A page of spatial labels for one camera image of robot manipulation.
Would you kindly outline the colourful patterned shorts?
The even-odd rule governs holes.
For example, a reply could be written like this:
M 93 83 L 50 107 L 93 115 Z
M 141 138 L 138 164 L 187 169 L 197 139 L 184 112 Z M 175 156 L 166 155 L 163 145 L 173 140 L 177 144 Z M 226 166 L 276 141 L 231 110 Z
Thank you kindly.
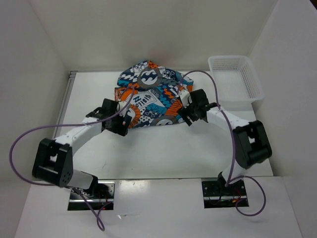
M 129 128 L 178 124 L 184 121 L 178 114 L 183 106 L 178 93 L 193 91 L 193 85 L 194 81 L 181 72 L 146 60 L 120 74 L 115 100 L 129 100 L 134 90 Z

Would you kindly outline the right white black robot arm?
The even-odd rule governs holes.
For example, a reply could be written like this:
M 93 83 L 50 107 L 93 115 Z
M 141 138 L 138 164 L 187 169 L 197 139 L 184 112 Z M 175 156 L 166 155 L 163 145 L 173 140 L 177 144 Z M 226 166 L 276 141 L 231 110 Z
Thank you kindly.
M 246 171 L 272 156 L 272 149 L 261 121 L 249 121 L 227 112 L 218 103 L 210 103 L 203 89 L 180 91 L 183 105 L 178 110 L 183 120 L 191 125 L 199 119 L 229 132 L 232 142 L 230 165 L 218 174 L 217 189 L 223 195 L 230 194 Z

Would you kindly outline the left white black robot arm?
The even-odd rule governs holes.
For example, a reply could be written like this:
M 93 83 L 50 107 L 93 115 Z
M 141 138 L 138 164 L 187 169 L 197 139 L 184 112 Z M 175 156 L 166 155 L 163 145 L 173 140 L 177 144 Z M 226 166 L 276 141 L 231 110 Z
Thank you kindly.
M 97 196 L 98 177 L 74 169 L 75 153 L 104 130 L 125 136 L 132 121 L 131 104 L 104 99 L 103 104 L 88 113 L 80 126 L 54 139 L 40 141 L 32 169 L 33 177 L 58 187 L 75 188 L 87 198 Z

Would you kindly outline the white plastic mesh basket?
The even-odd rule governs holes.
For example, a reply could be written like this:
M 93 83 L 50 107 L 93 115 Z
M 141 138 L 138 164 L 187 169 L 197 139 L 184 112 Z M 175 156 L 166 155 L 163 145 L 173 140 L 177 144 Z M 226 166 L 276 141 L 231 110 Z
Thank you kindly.
M 208 64 L 219 100 L 227 106 L 243 107 L 264 98 L 258 74 L 248 57 L 213 56 L 208 58 Z

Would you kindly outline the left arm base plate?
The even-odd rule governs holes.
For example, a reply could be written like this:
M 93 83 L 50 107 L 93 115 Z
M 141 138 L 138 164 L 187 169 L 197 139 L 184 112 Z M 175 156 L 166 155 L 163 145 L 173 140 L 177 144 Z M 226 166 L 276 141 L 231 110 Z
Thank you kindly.
M 93 193 L 88 193 L 88 191 L 81 188 L 78 190 L 94 211 L 113 210 L 115 181 L 100 181 Z M 84 211 L 89 210 L 89 207 L 79 194 L 71 190 L 67 210 Z

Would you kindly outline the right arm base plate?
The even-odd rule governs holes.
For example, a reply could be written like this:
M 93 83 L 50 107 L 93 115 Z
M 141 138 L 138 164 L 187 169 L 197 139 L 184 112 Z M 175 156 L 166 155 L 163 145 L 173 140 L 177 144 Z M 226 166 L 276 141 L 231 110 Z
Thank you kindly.
M 202 180 L 204 208 L 248 207 L 244 182 L 238 181 L 230 187 L 221 188 L 216 179 Z

